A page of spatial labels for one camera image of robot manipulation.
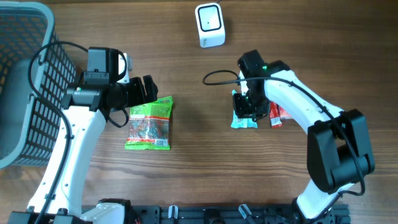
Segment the red white tissue pack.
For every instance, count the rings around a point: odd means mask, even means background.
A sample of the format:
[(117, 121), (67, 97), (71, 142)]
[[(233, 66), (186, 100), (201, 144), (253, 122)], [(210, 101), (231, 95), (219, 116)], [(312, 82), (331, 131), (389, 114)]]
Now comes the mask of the red white tissue pack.
[(280, 119), (292, 119), (292, 116), (283, 107), (278, 106), (278, 111)]

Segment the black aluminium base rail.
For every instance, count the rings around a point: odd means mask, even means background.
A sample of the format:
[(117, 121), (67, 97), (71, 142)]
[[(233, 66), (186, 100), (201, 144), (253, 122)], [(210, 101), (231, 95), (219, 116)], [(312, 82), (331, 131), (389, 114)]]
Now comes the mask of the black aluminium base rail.
[(303, 223), (299, 213), (290, 204), (239, 207), (160, 207), (132, 206), (127, 216), (128, 223), (152, 224), (206, 224), (206, 223), (257, 223), (283, 224)]

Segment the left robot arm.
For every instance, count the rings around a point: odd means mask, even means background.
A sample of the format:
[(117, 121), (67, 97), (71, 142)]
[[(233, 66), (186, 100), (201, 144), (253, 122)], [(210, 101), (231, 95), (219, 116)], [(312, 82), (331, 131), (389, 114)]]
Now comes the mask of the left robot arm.
[(45, 174), (24, 212), (11, 212), (9, 223), (132, 223), (129, 200), (102, 199), (82, 211), (86, 174), (95, 144), (113, 111), (152, 103), (158, 89), (150, 75), (121, 83), (128, 69), (120, 69), (124, 54), (117, 49), (90, 47), (88, 65), (79, 80), (67, 86), (56, 107), (34, 89), (34, 114), (61, 118)]

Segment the white barcode scanner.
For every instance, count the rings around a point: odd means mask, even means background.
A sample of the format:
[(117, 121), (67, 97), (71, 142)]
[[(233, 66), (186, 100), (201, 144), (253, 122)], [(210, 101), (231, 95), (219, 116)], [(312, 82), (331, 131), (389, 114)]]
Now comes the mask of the white barcode scanner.
[(198, 5), (195, 8), (200, 47), (210, 48), (223, 45), (226, 40), (221, 6), (216, 2)]

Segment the teal wrapper packet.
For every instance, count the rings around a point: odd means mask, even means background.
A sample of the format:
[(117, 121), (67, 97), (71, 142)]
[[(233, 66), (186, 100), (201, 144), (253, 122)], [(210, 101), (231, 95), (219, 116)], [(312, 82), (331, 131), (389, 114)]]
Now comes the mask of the teal wrapper packet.
[(258, 128), (256, 122), (254, 122), (251, 118), (238, 118), (236, 114), (236, 108), (233, 108), (233, 120), (231, 123), (231, 127), (234, 129), (239, 128)]

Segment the red stick sachet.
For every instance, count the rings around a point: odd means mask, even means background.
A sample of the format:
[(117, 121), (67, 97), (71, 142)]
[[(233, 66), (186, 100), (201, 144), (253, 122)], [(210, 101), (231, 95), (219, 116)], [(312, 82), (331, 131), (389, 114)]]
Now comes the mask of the red stick sachet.
[(282, 126), (282, 121), (280, 120), (279, 109), (276, 103), (270, 103), (270, 123), (271, 128), (279, 128)]

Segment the green snack bag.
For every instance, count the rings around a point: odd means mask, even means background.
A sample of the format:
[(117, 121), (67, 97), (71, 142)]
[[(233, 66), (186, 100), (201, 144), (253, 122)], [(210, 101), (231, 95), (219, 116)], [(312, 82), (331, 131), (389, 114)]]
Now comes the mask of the green snack bag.
[(126, 150), (170, 150), (169, 123), (172, 96), (130, 108)]

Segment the grey plastic mesh basket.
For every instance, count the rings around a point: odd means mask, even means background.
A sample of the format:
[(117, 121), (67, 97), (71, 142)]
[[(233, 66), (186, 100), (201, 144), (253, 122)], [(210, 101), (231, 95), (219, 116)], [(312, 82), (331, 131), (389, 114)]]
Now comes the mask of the grey plastic mesh basket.
[(1, 168), (49, 162), (60, 117), (42, 100), (59, 107), (77, 77), (58, 40), (46, 5), (1, 2)]

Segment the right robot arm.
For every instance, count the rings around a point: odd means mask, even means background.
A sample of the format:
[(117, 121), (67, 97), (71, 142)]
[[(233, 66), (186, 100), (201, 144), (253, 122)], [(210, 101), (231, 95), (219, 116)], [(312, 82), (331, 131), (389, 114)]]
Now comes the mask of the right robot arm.
[(257, 50), (244, 53), (238, 67), (241, 91), (233, 95), (237, 117), (257, 121), (271, 113), (274, 102), (305, 131), (310, 182), (294, 199), (293, 217), (303, 223), (318, 221), (341, 196), (352, 193), (350, 187), (363, 185), (365, 176), (375, 170), (365, 116), (325, 101), (286, 63), (266, 63)]

